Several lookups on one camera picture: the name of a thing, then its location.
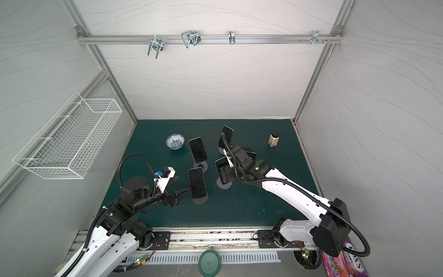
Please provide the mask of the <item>grey phone stand right front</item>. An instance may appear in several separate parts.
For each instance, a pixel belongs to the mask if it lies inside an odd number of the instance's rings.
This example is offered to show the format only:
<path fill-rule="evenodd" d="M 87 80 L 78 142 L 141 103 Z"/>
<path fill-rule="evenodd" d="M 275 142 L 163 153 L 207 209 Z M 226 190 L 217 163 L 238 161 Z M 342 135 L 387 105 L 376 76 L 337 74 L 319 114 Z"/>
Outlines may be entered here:
<path fill-rule="evenodd" d="M 232 182 L 226 182 L 226 183 L 223 183 L 223 180 L 219 177 L 217 180 L 216 180 L 216 184 L 217 184 L 217 186 L 220 188 L 220 189 L 223 189 L 223 190 L 227 190 L 227 189 L 230 189 L 231 188 L 231 186 L 232 186 Z"/>

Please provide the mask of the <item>grey phone stand left front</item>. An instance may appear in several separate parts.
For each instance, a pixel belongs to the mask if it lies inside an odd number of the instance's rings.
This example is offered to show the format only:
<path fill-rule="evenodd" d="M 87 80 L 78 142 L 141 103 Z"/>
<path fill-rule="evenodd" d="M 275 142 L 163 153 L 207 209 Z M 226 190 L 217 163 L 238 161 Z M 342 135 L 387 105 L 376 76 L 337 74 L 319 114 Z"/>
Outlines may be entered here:
<path fill-rule="evenodd" d="M 192 198 L 192 201 L 196 204 L 196 205 L 202 205 L 204 203 L 206 203 L 209 199 L 209 195 L 205 195 L 203 197 L 199 197 L 199 198 Z"/>

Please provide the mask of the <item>purple candy bag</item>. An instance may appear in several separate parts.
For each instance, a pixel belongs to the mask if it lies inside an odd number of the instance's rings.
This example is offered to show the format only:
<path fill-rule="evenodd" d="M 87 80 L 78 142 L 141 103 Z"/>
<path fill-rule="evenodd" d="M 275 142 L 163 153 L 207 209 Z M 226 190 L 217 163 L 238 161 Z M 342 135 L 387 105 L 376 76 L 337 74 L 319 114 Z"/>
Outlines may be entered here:
<path fill-rule="evenodd" d="M 338 257 L 323 254 L 323 262 L 329 277 L 368 277 L 358 256 L 342 251 Z"/>

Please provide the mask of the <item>metal clamp middle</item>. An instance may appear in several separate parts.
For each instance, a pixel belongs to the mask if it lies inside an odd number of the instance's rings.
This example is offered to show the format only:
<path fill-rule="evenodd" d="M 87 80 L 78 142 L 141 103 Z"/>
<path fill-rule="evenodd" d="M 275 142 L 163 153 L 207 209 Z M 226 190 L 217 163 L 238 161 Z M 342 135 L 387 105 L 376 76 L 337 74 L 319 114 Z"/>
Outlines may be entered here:
<path fill-rule="evenodd" d="M 191 45 L 196 46 L 201 42 L 200 33 L 195 30 L 182 32 L 181 38 L 186 48 L 189 48 Z"/>

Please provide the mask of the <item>metal bracket right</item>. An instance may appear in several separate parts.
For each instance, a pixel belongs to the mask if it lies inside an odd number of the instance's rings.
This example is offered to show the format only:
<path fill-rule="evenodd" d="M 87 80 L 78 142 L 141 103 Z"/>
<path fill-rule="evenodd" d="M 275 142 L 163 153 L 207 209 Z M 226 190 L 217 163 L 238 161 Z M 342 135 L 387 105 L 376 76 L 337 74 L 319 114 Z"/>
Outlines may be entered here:
<path fill-rule="evenodd" d="M 325 45 L 330 44 L 331 40 L 328 38 L 321 38 L 318 31 L 314 31 L 309 39 L 300 39 L 301 43 L 309 43 L 311 45 Z"/>

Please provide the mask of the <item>black round fan floor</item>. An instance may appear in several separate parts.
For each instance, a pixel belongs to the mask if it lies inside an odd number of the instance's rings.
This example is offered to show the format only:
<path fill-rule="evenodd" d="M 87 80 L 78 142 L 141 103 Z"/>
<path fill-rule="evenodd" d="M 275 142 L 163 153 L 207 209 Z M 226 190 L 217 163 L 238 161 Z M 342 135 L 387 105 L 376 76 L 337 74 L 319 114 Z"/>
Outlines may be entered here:
<path fill-rule="evenodd" d="M 294 257 L 306 270 L 317 269 L 323 261 L 323 255 L 321 252 L 311 250 L 294 251 Z"/>

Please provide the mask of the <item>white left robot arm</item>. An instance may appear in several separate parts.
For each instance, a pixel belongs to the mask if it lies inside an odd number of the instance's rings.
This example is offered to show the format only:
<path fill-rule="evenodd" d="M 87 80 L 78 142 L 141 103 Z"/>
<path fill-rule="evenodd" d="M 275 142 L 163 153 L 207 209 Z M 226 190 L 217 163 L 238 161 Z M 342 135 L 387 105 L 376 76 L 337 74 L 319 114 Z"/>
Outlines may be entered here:
<path fill-rule="evenodd" d="M 189 189 L 169 194 L 151 187 L 143 177 L 133 177 L 121 187 L 121 194 L 94 220 L 85 242 L 58 271 L 58 277 L 106 277 L 138 248 L 155 242 L 152 227 L 138 219 L 138 212 L 163 202 L 174 208 Z"/>

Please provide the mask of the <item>blue white ceramic bowl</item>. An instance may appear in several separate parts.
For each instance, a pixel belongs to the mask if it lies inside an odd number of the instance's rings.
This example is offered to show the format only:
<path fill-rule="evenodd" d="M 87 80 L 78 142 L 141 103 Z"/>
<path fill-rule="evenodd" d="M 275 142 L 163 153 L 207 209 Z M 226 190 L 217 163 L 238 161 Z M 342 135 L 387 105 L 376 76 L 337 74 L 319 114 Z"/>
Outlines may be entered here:
<path fill-rule="evenodd" d="M 178 150 L 183 147 L 185 138 L 179 133 L 173 133 L 166 138 L 166 145 L 171 150 Z"/>

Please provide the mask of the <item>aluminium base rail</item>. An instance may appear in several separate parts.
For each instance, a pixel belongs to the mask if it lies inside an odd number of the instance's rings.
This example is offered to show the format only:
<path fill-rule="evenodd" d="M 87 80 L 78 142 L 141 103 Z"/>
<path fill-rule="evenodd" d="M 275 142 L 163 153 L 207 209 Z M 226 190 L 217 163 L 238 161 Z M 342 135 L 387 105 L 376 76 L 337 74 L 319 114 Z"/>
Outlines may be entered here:
<path fill-rule="evenodd" d="M 233 229 L 155 229 L 148 248 L 141 249 L 132 234 L 108 236 L 100 230 L 87 247 L 81 246 L 67 266 L 79 262 L 73 272 L 79 275 L 107 275 L 118 266 L 143 264 L 197 264 L 206 250 L 218 253 L 221 263 L 278 263 L 279 251 L 309 250 L 320 247 L 306 235 L 298 235 L 278 246 L 272 230 Z"/>

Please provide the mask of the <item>metal clamp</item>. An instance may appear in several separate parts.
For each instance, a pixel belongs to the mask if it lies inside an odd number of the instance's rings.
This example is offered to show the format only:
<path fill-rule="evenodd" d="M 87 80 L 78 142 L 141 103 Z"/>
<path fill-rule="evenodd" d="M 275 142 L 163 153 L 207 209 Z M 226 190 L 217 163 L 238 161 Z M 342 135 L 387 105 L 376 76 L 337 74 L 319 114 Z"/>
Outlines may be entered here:
<path fill-rule="evenodd" d="M 196 46 L 201 42 L 200 33 L 195 30 L 182 32 L 181 38 L 186 48 L 189 48 L 191 45 Z"/>
<path fill-rule="evenodd" d="M 155 54 L 155 59 L 158 59 L 159 54 L 163 51 L 164 43 L 161 39 L 159 39 L 156 35 L 150 41 L 150 45 L 148 48 L 148 55 Z"/>

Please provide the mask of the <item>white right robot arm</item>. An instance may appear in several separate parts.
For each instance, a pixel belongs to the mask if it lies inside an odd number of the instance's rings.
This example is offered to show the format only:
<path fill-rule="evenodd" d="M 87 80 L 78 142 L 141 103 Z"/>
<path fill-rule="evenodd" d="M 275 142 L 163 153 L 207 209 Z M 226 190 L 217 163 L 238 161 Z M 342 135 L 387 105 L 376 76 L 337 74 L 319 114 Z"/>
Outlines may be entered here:
<path fill-rule="evenodd" d="M 344 202 L 330 201 L 301 187 L 264 160 L 254 161 L 242 147 L 224 150 L 224 155 L 230 179 L 256 185 L 280 197 L 308 219 L 303 226 L 291 219 L 280 220 L 274 227 L 277 241 L 311 242 L 332 257 L 347 249 L 346 240 L 354 229 Z"/>

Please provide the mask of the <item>green round lid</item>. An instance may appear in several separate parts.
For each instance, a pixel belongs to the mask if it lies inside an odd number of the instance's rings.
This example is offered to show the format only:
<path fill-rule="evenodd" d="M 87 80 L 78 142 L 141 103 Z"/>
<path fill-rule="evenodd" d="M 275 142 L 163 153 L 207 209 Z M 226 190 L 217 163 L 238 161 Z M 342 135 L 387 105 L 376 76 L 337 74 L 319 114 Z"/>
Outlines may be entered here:
<path fill-rule="evenodd" d="M 215 277 L 221 268 L 218 252 L 210 249 L 203 252 L 198 260 L 198 270 L 203 277 Z"/>

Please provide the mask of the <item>metal clamp left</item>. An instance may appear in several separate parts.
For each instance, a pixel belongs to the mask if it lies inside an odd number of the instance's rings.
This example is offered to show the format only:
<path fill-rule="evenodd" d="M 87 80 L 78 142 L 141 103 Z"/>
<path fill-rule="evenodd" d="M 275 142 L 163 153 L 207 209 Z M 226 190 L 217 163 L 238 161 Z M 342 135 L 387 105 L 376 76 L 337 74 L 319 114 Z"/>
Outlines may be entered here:
<path fill-rule="evenodd" d="M 150 41 L 150 45 L 148 48 L 148 55 L 155 54 L 155 59 L 158 59 L 159 54 L 163 51 L 164 43 L 161 39 L 159 39 L 156 35 Z"/>

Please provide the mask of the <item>aluminium overhead rail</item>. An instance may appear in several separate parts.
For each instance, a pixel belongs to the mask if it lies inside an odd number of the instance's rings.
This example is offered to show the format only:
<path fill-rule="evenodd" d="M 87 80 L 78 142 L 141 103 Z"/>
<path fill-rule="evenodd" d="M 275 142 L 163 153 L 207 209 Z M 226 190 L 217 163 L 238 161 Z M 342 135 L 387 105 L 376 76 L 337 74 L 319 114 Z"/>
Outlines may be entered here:
<path fill-rule="evenodd" d="M 273 44 L 302 44 L 300 39 L 309 39 L 307 35 L 200 35 L 200 45 L 273 45 Z M 183 45 L 181 35 L 157 35 L 164 45 Z M 341 43 L 343 36 L 320 34 L 321 38 L 331 40 L 330 44 Z M 154 35 L 90 35 L 78 37 L 82 45 L 148 45 Z"/>

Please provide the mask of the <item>phone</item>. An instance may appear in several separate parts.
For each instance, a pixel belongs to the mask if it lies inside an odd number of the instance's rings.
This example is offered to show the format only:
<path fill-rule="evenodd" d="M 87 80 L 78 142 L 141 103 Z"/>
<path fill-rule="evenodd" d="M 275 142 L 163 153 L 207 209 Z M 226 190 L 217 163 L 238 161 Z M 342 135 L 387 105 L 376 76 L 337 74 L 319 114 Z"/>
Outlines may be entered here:
<path fill-rule="evenodd" d="M 231 182 L 231 167 L 228 164 L 226 157 L 222 157 L 215 161 L 216 169 L 219 177 L 223 180 L 223 183 Z"/>
<path fill-rule="evenodd" d="M 189 169 L 188 179 L 193 199 L 200 199 L 207 196 L 204 172 L 201 167 Z"/>
<path fill-rule="evenodd" d="M 224 149 L 226 146 L 225 143 L 230 145 L 230 141 L 233 137 L 234 130 L 228 127 L 227 125 L 224 125 L 221 132 L 223 133 L 223 135 L 220 136 L 218 146 L 219 148 Z"/>
<path fill-rule="evenodd" d="M 205 162 L 208 157 L 201 137 L 196 137 L 188 141 L 195 163 Z"/>

